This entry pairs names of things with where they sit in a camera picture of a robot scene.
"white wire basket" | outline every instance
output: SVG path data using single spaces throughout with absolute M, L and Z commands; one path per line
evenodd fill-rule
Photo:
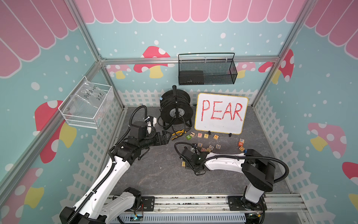
M 88 84 L 88 82 L 84 76 L 76 86 L 76 88 L 79 87 L 78 90 L 74 94 L 68 95 L 58 107 L 58 110 L 68 125 L 97 129 L 114 99 L 114 92 L 112 86 L 92 83 L 95 87 L 106 92 L 105 96 L 98 96 L 98 99 L 104 97 L 100 106 L 94 106 L 80 96 L 82 86 Z

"white picket fence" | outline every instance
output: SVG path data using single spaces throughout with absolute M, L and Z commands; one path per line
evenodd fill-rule
M 272 106 L 269 105 L 270 101 L 267 101 L 266 98 L 266 95 L 261 97 L 255 107 L 256 113 L 275 157 L 284 161 L 290 168 L 289 187 L 294 193 L 301 194 L 315 223 L 320 221 L 321 224 L 327 222 L 333 224 L 335 215 L 324 207 L 326 199 L 318 196 L 316 192 L 318 185 L 309 180 L 311 173 L 304 171 L 304 161 L 298 160 L 299 152 L 293 150 L 293 142 L 289 142 L 287 139 L 289 134 L 283 132 L 284 127 L 280 126 L 280 119 L 276 119 L 276 112 L 272 111 Z
M 99 172 L 100 164 L 106 155 L 106 149 L 110 143 L 111 135 L 114 132 L 117 119 L 121 114 L 121 108 L 114 100 L 105 114 L 96 135 L 92 135 L 92 143 L 88 144 L 88 152 L 84 153 L 83 163 L 79 163 L 79 172 L 73 174 L 73 185 L 67 187 L 68 195 L 66 199 L 60 201 L 61 211 L 64 207 L 72 207 L 89 190 L 95 177 Z M 59 214 L 52 217 L 54 223 L 61 223 Z
M 190 98 L 190 104 L 196 104 L 198 94 L 201 92 L 209 92 L 207 89 L 204 91 L 197 90 L 193 91 L 192 89 L 190 91 L 186 91 Z M 165 93 L 165 91 L 162 89 L 160 92 L 157 90 L 154 90 L 154 92 L 150 92 L 147 90 L 146 92 L 143 92 L 140 90 L 139 92 L 136 92 L 132 90 L 132 92 L 129 92 L 128 90 L 125 90 L 124 92 L 121 92 L 118 90 L 118 94 L 121 97 L 121 100 L 124 105 L 127 106 L 139 106 L 139 105 L 146 105 L 146 106 L 160 106 L 160 98 Z M 252 101 L 255 99 L 257 95 L 257 90 L 251 92 L 251 90 L 248 90 L 247 92 L 244 92 L 244 90 L 236 91 L 234 89 L 232 92 L 230 92 L 228 89 L 226 91 L 222 91 L 221 89 L 218 91 L 215 91 L 214 89 L 210 91 L 210 93 L 216 93 L 216 94 L 224 94 L 224 95 L 231 95 L 231 96 L 246 96 L 249 99 L 249 104 L 252 103 Z

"aluminum frame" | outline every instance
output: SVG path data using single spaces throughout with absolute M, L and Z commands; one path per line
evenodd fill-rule
M 254 213 L 256 211 L 230 211 L 228 196 L 242 194 L 199 194 L 199 195 L 143 195 L 154 196 L 154 211 L 144 214 L 180 214 L 180 213 Z M 106 203 L 111 202 L 108 196 Z M 266 213 L 298 213 L 302 223 L 313 224 L 313 220 L 300 194 L 265 194 Z
M 97 71 L 101 68 L 101 62 L 95 62 L 90 70 L 85 74 L 87 79 L 91 81 L 93 77 L 97 74 Z M 71 94 L 74 94 L 80 85 L 72 90 Z M 21 155 L 18 161 L 14 164 L 13 169 L 10 170 L 6 176 L 3 178 L 0 184 L 0 207 L 4 205 L 6 200 L 11 195 L 12 191 L 19 184 L 21 179 L 24 177 L 28 169 L 34 163 L 36 158 L 39 156 L 42 149 L 45 147 L 47 142 L 50 140 L 52 135 L 55 133 L 57 128 L 60 126 L 63 121 L 63 116 L 59 110 L 56 110 L 54 115 L 45 125 L 45 127 L 40 131 L 37 137 L 31 142 L 31 144 L 27 147 L 25 152 Z
M 300 13 L 297 16 L 297 20 L 294 22 L 293 26 L 290 29 L 289 34 L 287 35 L 284 44 L 279 53 L 279 59 L 276 63 L 274 63 L 273 67 L 271 68 L 270 72 L 266 76 L 260 90 L 258 91 L 254 101 L 252 102 L 252 107 L 255 107 L 259 102 L 261 96 L 266 91 L 269 83 L 274 76 L 275 72 L 278 70 L 279 66 L 281 65 L 282 61 L 285 59 L 286 54 L 288 53 L 291 45 L 293 44 L 294 40 L 296 39 L 298 33 L 302 29 L 306 19 L 308 18 L 310 12 L 312 11 L 313 7 L 316 5 L 317 0 L 306 0 L 303 4 Z

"blue wallpaper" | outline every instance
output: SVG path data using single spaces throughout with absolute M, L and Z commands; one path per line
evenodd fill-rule
M 280 23 L 111 23 L 87 24 L 104 58 L 141 57 L 158 46 L 171 57 L 179 53 L 234 52 L 236 55 L 277 55 L 292 26 Z
M 357 223 L 358 61 L 306 27 L 291 49 L 291 80 L 268 86 L 259 119 L 316 223 Z

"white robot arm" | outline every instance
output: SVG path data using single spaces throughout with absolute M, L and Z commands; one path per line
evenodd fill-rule
M 111 160 L 101 175 L 72 208 L 65 207 L 60 213 L 62 224 L 108 224 L 124 211 L 128 209 L 136 211 L 143 206 L 140 191 L 133 188 L 127 188 L 118 198 L 103 206 L 121 176 L 135 159 L 140 160 L 143 156 L 141 156 L 141 150 L 148 149 L 150 146 L 167 144 L 169 141 L 169 136 L 165 131 L 162 135 L 155 132 L 153 117 L 147 117 L 145 121 L 136 121 L 132 124 L 135 112 L 130 118 L 129 128 L 125 135 L 109 150 Z M 129 130 L 130 137 L 124 139 Z M 177 149 L 178 144 L 190 145 L 191 150 L 184 147 L 183 152 L 180 153 Z M 196 175 L 202 175 L 206 170 L 230 170 L 245 174 L 250 180 L 241 200 L 242 208 L 246 210 L 254 210 L 263 193 L 272 191 L 273 183 L 283 180 L 288 175 L 288 167 L 284 162 L 276 158 L 264 157 L 253 149 L 248 149 L 247 153 L 222 155 L 200 152 L 196 145 L 186 142 L 177 142 L 174 148 L 180 158 L 186 162 L 186 168 L 192 169 Z M 284 165 L 285 174 L 274 180 L 275 165 L 269 160 Z

